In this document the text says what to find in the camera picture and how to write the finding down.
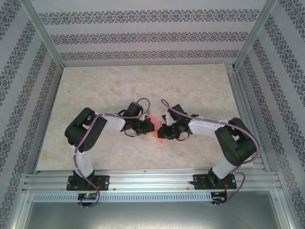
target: wall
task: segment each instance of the wall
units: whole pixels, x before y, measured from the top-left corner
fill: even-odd
[[[17,0],[0,0],[0,229],[32,173],[61,72]]]
[[[33,0],[70,66],[234,63],[265,0]]]
[[[239,69],[272,170],[305,228],[305,1],[279,0]]]

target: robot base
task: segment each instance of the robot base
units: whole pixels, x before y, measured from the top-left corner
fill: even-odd
[[[96,185],[100,191],[108,191],[109,176],[95,176],[93,171],[87,179]],[[95,191],[95,188],[73,171],[73,176],[68,178],[67,191]]]
[[[194,185],[195,190],[211,190],[211,189],[225,189],[225,185],[227,185],[227,189],[236,189],[236,180],[233,174],[229,174],[224,179],[222,179],[217,186],[214,186],[209,181],[208,174],[195,174],[193,175],[194,181],[191,182]]]

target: ventilation slot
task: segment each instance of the ventilation slot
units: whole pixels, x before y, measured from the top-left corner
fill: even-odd
[[[33,202],[77,202],[77,193],[36,193]],[[210,192],[190,193],[101,193],[100,202],[183,202],[212,201]]]

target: wire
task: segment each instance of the wire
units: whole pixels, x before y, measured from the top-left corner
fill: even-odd
[[[239,190],[243,187],[244,181],[246,180],[246,175],[243,172],[235,172],[235,174],[241,174],[244,177],[243,180],[242,180],[242,183],[240,184],[238,189],[234,192],[234,194],[226,202],[221,203],[220,201],[213,199],[214,202],[220,204],[221,206],[222,205],[226,205],[227,203],[229,203],[236,196],[236,194],[239,192]]]
[[[129,134],[126,133],[126,130],[125,130],[124,133],[125,133],[125,135],[128,136],[128,137],[136,137],[136,136],[138,136],[138,135],[129,135]]]
[[[101,194],[100,194],[100,191],[99,189],[81,172],[81,170],[79,169],[78,167],[78,164],[77,164],[77,161],[76,161],[76,155],[77,155],[77,152],[78,152],[78,149],[82,146],[82,144],[84,143],[84,141],[86,140],[86,138],[88,137],[90,131],[92,130],[93,128],[93,125],[95,124],[96,120],[101,117],[101,116],[112,116],[112,117],[119,117],[119,118],[124,118],[124,119],[133,119],[133,118],[140,118],[142,117],[143,115],[147,114],[149,112],[149,109],[151,107],[151,102],[147,99],[147,98],[141,98],[137,101],[137,103],[139,103],[141,100],[146,100],[148,102],[148,106],[147,106],[147,109],[145,112],[143,112],[142,114],[138,115],[138,116],[134,116],[134,117],[125,117],[125,116],[121,116],[121,115],[117,115],[117,114],[108,114],[108,113],[102,113],[102,114],[98,114],[95,116],[94,120],[92,121],[90,127],[88,128],[86,134],[84,135],[84,137],[82,138],[81,142],[75,147],[75,150],[74,150],[74,164],[75,164],[75,168],[76,170],[79,172],[79,175],[84,178],[85,181],[87,181],[92,187],[95,188],[95,190],[97,191],[97,194],[98,194],[98,198],[96,199],[96,201],[94,203],[92,203],[91,205],[89,206],[83,206],[81,203],[84,199],[81,199],[80,200],[80,207],[81,208],[92,208],[94,205],[96,205],[99,200],[100,200],[100,197],[101,197]]]
[[[184,140],[188,139],[189,136],[190,136],[190,134],[187,133],[187,137],[185,139],[179,139],[179,138],[176,137],[176,140],[179,141],[179,142],[183,142]]]
[[[227,196],[228,196],[228,185],[227,185],[227,183],[224,184],[224,193],[225,193],[224,198],[227,198]]]
[[[100,191],[100,190],[101,190],[101,189],[100,189],[100,187],[101,187],[100,183],[97,182],[97,181],[95,181],[94,184],[95,184],[95,185],[98,185],[97,187],[99,188],[99,191]]]
[[[255,154],[255,156],[254,156],[252,159],[250,159],[250,160],[248,160],[248,161],[244,161],[240,166],[242,166],[242,165],[244,165],[244,164],[248,164],[248,163],[250,163],[250,162],[253,162],[253,161],[255,161],[255,160],[260,156],[260,152],[261,152],[261,151],[260,151],[259,144],[258,144],[257,140],[256,140],[249,132],[245,131],[244,129],[242,129],[242,128],[238,127],[238,126],[232,125],[232,124],[230,124],[230,123],[225,123],[225,122],[222,122],[222,121],[215,121],[215,120],[211,120],[211,119],[207,119],[207,118],[192,117],[192,116],[189,116],[189,115],[187,115],[187,114],[181,113],[181,112],[179,112],[179,111],[176,111],[176,110],[172,109],[172,108],[170,107],[169,103],[168,103],[165,99],[161,99],[161,103],[162,103],[164,106],[166,106],[168,109],[170,109],[171,111],[174,111],[175,113],[177,113],[177,114],[179,114],[179,115],[182,115],[182,116],[184,116],[184,117],[187,117],[187,118],[190,118],[190,119],[195,119],[195,120],[198,120],[198,121],[205,121],[205,122],[209,122],[209,123],[213,123],[213,124],[226,125],[226,126],[229,126],[229,127],[231,127],[231,128],[234,128],[234,129],[239,130],[239,131],[243,132],[244,134],[246,134],[246,135],[254,142],[255,147],[256,147],[256,154]],[[244,184],[244,181],[245,181],[245,179],[246,179],[246,176],[245,176],[245,174],[244,174],[243,172],[235,172],[240,166],[236,167],[236,168],[232,171],[232,173],[235,173],[235,174],[242,174],[243,177],[244,177],[243,180],[242,180],[242,183],[240,184],[240,186],[238,187],[238,189],[234,192],[234,194],[231,196],[231,198],[228,199],[225,203],[222,204],[221,202],[219,202],[219,201],[217,201],[217,200],[214,200],[215,202],[217,202],[217,203],[219,203],[219,204],[222,204],[222,205],[227,204],[228,202],[230,202],[230,201],[232,200],[233,197],[235,197],[235,195],[238,193],[238,191],[242,188],[242,186],[243,186],[243,184]]]

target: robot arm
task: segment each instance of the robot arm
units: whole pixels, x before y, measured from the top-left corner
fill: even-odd
[[[90,184],[86,182],[78,170],[88,178],[90,181],[94,180],[94,170],[92,166],[92,147],[95,145],[100,134],[104,130],[126,131],[133,129],[137,135],[146,134],[154,131],[154,125],[151,123],[150,118],[141,120],[141,118],[132,118],[140,113],[143,113],[143,108],[138,103],[132,102],[127,110],[120,111],[118,116],[100,116],[96,119],[91,131],[86,137],[83,144],[76,152],[76,164],[78,169],[75,168],[73,176],[77,187],[88,189]],[[65,136],[68,138],[68,143],[74,147],[78,146],[84,138],[87,129],[98,114],[90,108],[85,108],[73,120],[73,122],[65,130]]]
[[[187,114],[179,104],[174,106],[173,109],[183,114]],[[209,171],[209,181],[214,187],[217,187],[217,184],[225,179],[256,151],[255,144],[249,136],[229,126],[187,118],[171,110],[168,110],[167,113],[163,115],[163,119],[166,124],[163,124],[158,130],[159,138],[176,138],[179,140],[180,134],[183,132],[186,132],[188,135],[201,134],[217,138],[224,156],[218,164]],[[233,118],[227,122],[222,121],[222,123],[229,123],[249,132],[239,118]]]

